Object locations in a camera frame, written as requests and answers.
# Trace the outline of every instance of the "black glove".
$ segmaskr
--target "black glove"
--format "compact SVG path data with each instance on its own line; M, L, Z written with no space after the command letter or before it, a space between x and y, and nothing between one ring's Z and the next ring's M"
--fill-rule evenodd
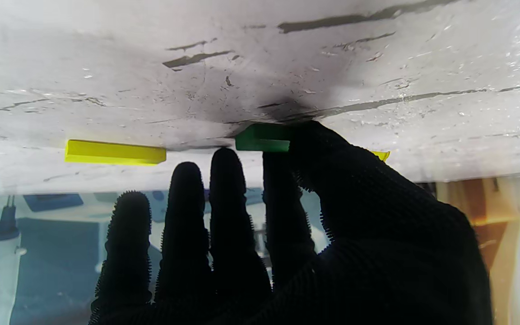
M319 255L297 181L320 196L332 243ZM240 162L220 149L210 180L213 271L200 171L185 162L172 176L154 302L149 204L141 193L125 193L109 227L90 323L492 324L488 275L468 220L374 154L304 123L289 154L264 154L264 186L273 292L255 252Z

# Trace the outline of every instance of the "blue object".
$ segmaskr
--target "blue object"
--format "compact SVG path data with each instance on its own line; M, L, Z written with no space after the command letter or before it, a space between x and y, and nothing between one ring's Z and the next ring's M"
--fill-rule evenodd
M50 211L83 205L79 194L23 195L27 206L33 212Z

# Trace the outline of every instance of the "black scorch mark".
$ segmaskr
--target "black scorch mark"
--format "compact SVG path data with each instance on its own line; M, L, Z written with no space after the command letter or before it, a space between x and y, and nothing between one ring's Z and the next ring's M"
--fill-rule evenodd
M307 31L309 29L317 29L323 27L334 27L340 25L357 24L366 21L376 21L385 19L394 19L404 13L423 13L429 12L437 6L444 6L458 2L459 0L425 0L415 4L396 5L384 8L379 12L375 12L369 16L363 14L349 14L346 16L326 17L318 20L296 21L292 23L282 23L278 25L281 33L291 33L298 31Z

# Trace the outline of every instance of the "green block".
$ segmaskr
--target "green block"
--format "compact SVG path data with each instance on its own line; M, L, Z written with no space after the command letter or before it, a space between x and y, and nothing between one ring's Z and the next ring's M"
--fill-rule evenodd
M291 131L285 125L256 123L236 136L236 150L288 152Z

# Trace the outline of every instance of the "yellow block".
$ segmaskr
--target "yellow block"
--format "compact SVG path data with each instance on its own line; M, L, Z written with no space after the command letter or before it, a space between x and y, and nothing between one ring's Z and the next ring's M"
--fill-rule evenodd
M166 160L165 148L68 140L65 161L70 163L153 166Z
M390 152L372 151L372 153L375 154L382 161L386 161L386 159L388 159L388 156L390 156Z

